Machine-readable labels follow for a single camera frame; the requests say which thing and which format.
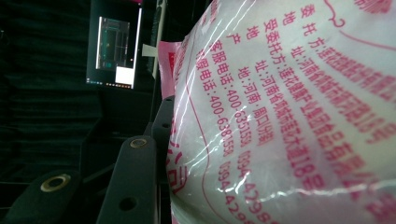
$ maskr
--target white plastic bag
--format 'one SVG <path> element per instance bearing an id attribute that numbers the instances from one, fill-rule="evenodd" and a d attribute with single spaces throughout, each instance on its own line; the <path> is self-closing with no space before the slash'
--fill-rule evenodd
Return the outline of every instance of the white plastic bag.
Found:
<path id="1" fill-rule="evenodd" d="M 396 6 L 214 0 L 177 52 L 179 223 L 396 223 Z"/>

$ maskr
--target metal hole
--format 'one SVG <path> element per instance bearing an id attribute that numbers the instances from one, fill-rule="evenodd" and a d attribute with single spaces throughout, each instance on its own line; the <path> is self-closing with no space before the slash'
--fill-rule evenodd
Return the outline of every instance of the metal hole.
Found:
<path id="1" fill-rule="evenodd" d="M 147 143 L 148 143 L 148 140 L 146 140 L 144 138 L 138 138 L 138 139 L 133 140 L 130 145 L 131 145 L 131 147 L 134 147 L 134 148 L 140 148 L 140 147 L 145 146 Z"/>
<path id="2" fill-rule="evenodd" d="M 41 184 L 40 189 L 43 192 L 53 192 L 58 189 L 64 188 L 64 186 L 66 186 L 69 183 L 70 179 L 71 179 L 70 175 L 67 174 L 56 175 L 44 181 Z"/>
<path id="3" fill-rule="evenodd" d="M 120 202 L 119 206 L 122 211 L 131 211 L 137 206 L 137 199 L 132 197 L 125 198 Z"/>

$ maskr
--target dark background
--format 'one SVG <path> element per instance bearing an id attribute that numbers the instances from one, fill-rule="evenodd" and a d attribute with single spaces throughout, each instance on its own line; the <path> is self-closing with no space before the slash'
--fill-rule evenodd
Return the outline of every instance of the dark background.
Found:
<path id="1" fill-rule="evenodd" d="M 142 24 L 148 45 L 155 33 L 153 2 L 147 1 L 152 10 L 144 12 Z M 168 0 L 163 40 L 182 41 L 208 2 Z M 12 197 L 37 177 L 59 169 L 79 171 L 87 162 L 93 171 L 114 163 L 122 141 L 142 134 L 155 118 L 161 96 L 154 90 L 159 80 L 150 77 L 150 59 L 139 66 L 139 74 L 148 75 L 136 83 L 138 91 L 85 83 L 90 4 L 0 1 L 0 186 L 14 186 L 0 189 L 0 220 Z M 84 144 L 92 143 L 111 148 L 112 156 L 105 149 L 83 160 Z"/>

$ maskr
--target packaging bag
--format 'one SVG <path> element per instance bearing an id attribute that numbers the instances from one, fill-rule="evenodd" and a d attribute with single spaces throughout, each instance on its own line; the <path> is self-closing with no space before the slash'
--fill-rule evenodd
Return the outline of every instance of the packaging bag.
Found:
<path id="1" fill-rule="evenodd" d="M 396 223 L 391 0 L 214 0 L 177 46 L 174 222 Z"/>

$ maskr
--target computer screen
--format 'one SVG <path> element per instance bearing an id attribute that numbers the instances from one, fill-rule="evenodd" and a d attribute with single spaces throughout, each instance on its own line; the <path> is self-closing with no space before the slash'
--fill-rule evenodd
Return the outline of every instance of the computer screen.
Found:
<path id="1" fill-rule="evenodd" d="M 136 2 L 92 1 L 87 83 L 134 88 L 141 18 Z"/>

